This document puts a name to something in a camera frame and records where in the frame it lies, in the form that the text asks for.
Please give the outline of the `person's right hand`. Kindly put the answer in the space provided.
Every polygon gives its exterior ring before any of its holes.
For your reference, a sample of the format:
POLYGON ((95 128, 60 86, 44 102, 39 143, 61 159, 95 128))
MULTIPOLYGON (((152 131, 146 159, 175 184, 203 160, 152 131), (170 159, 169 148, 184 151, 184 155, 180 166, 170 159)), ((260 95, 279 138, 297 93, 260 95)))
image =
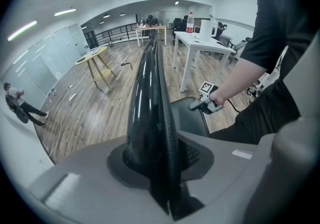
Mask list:
POLYGON ((223 97, 219 96, 217 93, 212 92, 212 93, 210 93, 209 96, 210 96, 209 97, 210 100, 215 101, 219 106, 223 106, 225 104, 226 100, 223 97))

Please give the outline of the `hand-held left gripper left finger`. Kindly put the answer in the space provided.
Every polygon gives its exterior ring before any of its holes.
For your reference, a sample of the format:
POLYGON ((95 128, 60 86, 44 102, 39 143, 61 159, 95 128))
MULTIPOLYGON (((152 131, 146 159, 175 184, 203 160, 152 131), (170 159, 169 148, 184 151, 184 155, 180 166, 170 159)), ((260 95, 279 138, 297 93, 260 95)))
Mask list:
POLYGON ((148 190, 117 181, 108 154, 125 137, 84 147, 48 169, 30 192, 59 216, 77 223, 173 223, 148 190))

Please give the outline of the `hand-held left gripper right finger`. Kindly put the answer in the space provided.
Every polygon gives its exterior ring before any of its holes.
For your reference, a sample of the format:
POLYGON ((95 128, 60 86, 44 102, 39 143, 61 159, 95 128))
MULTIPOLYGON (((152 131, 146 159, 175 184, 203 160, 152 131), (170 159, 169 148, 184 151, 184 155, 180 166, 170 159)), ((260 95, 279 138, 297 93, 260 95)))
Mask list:
POLYGON ((180 134, 207 147, 214 163, 202 179, 187 181, 192 196, 204 207, 179 223, 245 223, 245 211, 270 161, 271 135, 258 145, 180 134))

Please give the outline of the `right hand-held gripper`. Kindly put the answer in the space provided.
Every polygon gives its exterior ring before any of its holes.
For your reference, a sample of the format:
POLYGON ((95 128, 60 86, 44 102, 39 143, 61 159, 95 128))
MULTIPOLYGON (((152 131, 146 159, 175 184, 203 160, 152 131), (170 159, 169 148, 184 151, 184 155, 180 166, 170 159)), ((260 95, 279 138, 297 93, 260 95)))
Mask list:
POLYGON ((200 87, 200 96, 199 99, 195 100, 189 105, 190 110, 194 110, 197 108, 201 108, 201 110, 205 114, 213 114, 215 112, 220 111, 224 106, 219 105, 217 101, 213 101, 210 99, 210 94, 217 90, 219 87, 210 82, 204 81, 202 86, 200 87))

